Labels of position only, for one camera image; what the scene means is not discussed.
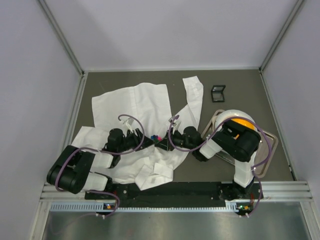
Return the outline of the white shirt garment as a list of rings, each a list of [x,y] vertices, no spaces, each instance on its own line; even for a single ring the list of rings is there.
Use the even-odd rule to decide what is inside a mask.
[[[183,79],[184,88],[174,91],[175,96],[187,100],[187,105],[177,114],[181,125],[179,130],[200,123],[204,86],[197,76]],[[146,137],[164,137],[169,129],[171,112],[166,84],[140,83],[106,92],[91,99],[94,126],[82,126],[72,141],[72,146],[102,149],[111,129],[126,130],[118,120],[125,114],[137,118]],[[173,181],[174,170],[183,163],[188,153],[165,151],[153,145],[143,150],[122,155],[114,168],[93,164],[94,172],[107,175],[119,184],[135,183],[143,191]]]

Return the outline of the colourful pompom brooch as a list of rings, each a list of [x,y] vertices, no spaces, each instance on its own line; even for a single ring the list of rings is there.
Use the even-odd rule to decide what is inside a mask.
[[[151,140],[153,140],[154,142],[160,142],[162,140],[162,138],[158,135],[152,135]]]

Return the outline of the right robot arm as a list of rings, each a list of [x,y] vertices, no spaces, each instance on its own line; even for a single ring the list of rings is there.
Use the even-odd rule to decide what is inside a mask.
[[[191,152],[201,162],[206,162],[214,155],[225,152],[234,159],[235,173],[233,182],[238,188],[248,189],[253,184],[256,152],[261,136],[254,122],[245,117],[226,119],[217,124],[213,136],[203,139],[198,130],[188,126],[180,133],[172,128],[165,137],[157,139],[152,136],[154,145],[165,151],[180,149]]]

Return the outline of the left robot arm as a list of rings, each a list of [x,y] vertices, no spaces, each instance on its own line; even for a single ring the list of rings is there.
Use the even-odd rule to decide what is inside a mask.
[[[138,152],[154,144],[140,129],[111,129],[103,146],[68,145],[46,176],[46,182],[60,191],[78,194],[81,191],[105,192],[113,184],[112,177],[94,172],[94,168],[114,169],[126,152]]]

